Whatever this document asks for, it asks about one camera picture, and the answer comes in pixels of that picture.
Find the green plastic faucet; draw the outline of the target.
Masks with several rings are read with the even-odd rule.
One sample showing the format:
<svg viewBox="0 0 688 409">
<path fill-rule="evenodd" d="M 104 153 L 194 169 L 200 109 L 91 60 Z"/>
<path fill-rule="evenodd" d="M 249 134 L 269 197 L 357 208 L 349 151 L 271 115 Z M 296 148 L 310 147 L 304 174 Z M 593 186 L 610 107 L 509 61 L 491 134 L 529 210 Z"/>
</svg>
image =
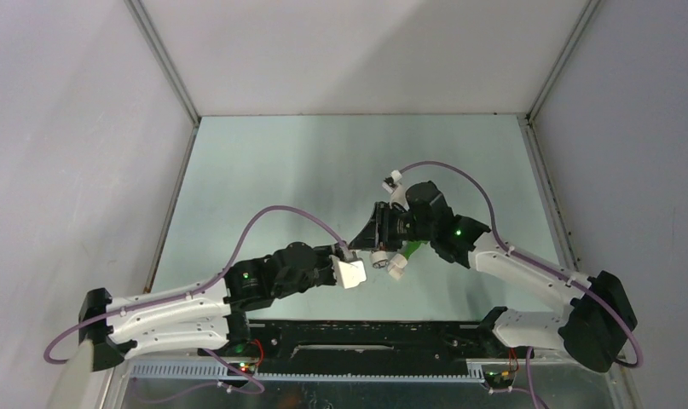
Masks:
<svg viewBox="0 0 688 409">
<path fill-rule="evenodd" d="M 427 241 L 409 241 L 402 249 L 401 254 L 406 260 L 409 260 L 414 252 L 416 252 L 420 247 L 426 246 L 427 244 Z"/>
</svg>

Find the white plastic faucet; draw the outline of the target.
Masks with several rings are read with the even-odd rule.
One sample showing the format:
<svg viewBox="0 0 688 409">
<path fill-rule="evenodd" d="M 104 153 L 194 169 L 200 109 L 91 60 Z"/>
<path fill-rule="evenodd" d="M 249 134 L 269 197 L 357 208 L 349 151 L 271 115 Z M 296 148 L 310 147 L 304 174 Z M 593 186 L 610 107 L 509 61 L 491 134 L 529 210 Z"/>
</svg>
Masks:
<svg viewBox="0 0 688 409">
<path fill-rule="evenodd" d="M 386 268 L 389 263 L 389 256 L 386 251 L 373 251 L 369 256 L 370 263 L 375 269 Z"/>
</svg>

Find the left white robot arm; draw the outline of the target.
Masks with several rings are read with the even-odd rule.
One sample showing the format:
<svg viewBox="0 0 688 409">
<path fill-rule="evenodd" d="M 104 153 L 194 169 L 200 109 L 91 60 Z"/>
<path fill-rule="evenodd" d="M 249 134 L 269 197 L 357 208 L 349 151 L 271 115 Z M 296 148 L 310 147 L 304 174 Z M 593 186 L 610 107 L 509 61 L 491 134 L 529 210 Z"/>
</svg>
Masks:
<svg viewBox="0 0 688 409">
<path fill-rule="evenodd" d="M 251 344 L 246 313 L 322 285 L 336 285 L 354 254 L 338 245 L 294 242 L 274 253 L 236 262 L 214 285 L 196 282 L 160 293 L 111 297 L 89 291 L 80 309 L 80 342 L 93 346 L 94 371 L 142 354 L 180 349 L 226 349 Z"/>
</svg>

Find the white elbow fitting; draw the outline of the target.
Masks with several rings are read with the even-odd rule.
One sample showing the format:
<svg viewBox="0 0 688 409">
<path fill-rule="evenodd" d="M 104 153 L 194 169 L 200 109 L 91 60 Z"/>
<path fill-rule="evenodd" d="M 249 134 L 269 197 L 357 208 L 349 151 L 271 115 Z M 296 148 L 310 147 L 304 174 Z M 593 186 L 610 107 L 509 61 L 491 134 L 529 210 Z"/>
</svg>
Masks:
<svg viewBox="0 0 688 409">
<path fill-rule="evenodd" d="M 396 253 L 387 263 L 386 270 L 388 275 L 395 279 L 400 280 L 404 273 L 405 268 L 408 265 L 408 259 L 401 253 Z"/>
</svg>

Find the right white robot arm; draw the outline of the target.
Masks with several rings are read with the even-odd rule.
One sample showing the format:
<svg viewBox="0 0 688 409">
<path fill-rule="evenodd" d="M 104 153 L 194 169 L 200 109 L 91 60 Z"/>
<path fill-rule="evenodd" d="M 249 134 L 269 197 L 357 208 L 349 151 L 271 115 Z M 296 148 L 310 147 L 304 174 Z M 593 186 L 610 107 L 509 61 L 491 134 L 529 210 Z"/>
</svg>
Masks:
<svg viewBox="0 0 688 409">
<path fill-rule="evenodd" d="M 594 372 L 607 372 L 620 363 L 617 356 L 638 321 L 614 274 L 584 274 L 517 249 L 496 236 L 492 227 L 454 214 L 431 181 L 396 187 L 391 193 L 391 202 L 375 204 L 350 249 L 390 253 L 387 268 L 400 278 L 405 245 L 425 242 L 443 261 L 509 282 L 549 308 L 493 308 L 477 334 L 485 354 L 499 356 L 520 347 L 559 350 Z"/>
</svg>

